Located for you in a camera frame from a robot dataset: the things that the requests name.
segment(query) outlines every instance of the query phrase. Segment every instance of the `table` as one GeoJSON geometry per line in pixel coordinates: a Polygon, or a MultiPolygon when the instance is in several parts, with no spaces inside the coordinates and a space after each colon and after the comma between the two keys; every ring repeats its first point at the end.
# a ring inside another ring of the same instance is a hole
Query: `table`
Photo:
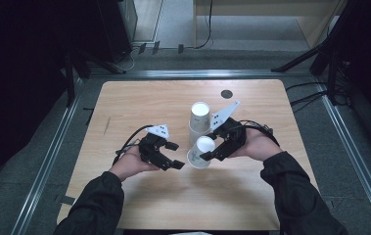
{"type": "MultiPolygon", "coordinates": [[[[278,230],[272,188],[259,176],[262,162],[238,158],[209,168],[187,162],[191,149],[188,121],[191,106],[207,102],[215,113],[236,100],[232,118],[251,119],[274,128],[282,149],[289,151],[316,181],[283,83],[265,80],[152,80],[109,81],[103,85],[91,118],[67,196],[77,198],[84,186],[111,167],[127,138],[146,124],[167,124],[176,152],[161,148],[172,160],[186,163],[181,170],[143,172],[123,182],[125,201],[118,224],[124,229],[278,230]],[[233,93],[221,97],[223,90],[233,93]]],[[[138,138],[145,136],[139,133],[138,138]]],[[[57,222],[70,206],[62,205],[57,222]]]]}
{"type": "MultiPolygon", "coordinates": [[[[332,19],[346,0],[215,0],[213,16],[294,16],[310,48],[325,36],[332,19]]],[[[209,0],[194,0],[194,46],[197,16],[209,15],[209,0]]]]}

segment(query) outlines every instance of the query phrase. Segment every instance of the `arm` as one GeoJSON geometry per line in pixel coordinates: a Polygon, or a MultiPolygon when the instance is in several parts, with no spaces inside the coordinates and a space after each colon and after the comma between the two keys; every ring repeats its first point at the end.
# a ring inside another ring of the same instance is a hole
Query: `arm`
{"type": "Polygon", "coordinates": [[[54,234],[111,234],[116,231],[123,208],[121,182],[137,173],[158,170],[143,163],[137,146],[128,150],[109,171],[91,180],[61,221],[54,234]]]}
{"type": "Polygon", "coordinates": [[[247,129],[246,144],[230,158],[238,156],[263,162],[260,176],[273,187],[277,216],[287,234],[348,234],[298,162],[261,132],[247,129]]]}

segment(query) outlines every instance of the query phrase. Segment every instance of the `black jacket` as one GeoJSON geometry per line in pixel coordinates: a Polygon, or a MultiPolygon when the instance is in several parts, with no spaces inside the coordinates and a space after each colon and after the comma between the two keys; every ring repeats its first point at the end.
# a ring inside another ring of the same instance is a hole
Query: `black jacket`
{"type": "MultiPolygon", "coordinates": [[[[263,164],[260,176],[274,189],[281,229],[288,235],[348,234],[331,216],[319,192],[292,156],[283,152],[263,164]]],[[[69,216],[57,226],[54,234],[113,235],[121,216],[123,199],[120,180],[114,174],[104,172],[87,184],[69,216]]]]}

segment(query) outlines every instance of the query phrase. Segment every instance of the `person's right hand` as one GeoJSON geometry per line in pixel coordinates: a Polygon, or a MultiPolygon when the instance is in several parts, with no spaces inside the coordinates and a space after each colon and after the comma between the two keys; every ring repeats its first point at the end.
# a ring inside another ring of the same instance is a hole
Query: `person's right hand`
{"type": "Polygon", "coordinates": [[[263,162],[266,159],[283,152],[276,143],[260,131],[247,128],[246,133],[246,144],[228,158],[247,156],[254,160],[263,162]]]}

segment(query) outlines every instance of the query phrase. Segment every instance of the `person's right arm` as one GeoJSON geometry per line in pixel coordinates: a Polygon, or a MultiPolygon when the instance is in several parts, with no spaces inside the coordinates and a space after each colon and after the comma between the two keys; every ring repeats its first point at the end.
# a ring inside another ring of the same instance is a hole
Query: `person's right arm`
{"type": "Polygon", "coordinates": [[[263,162],[260,176],[273,187],[277,216],[287,234],[348,234],[299,163],[264,134],[247,129],[246,144],[230,158],[238,156],[263,162]]]}

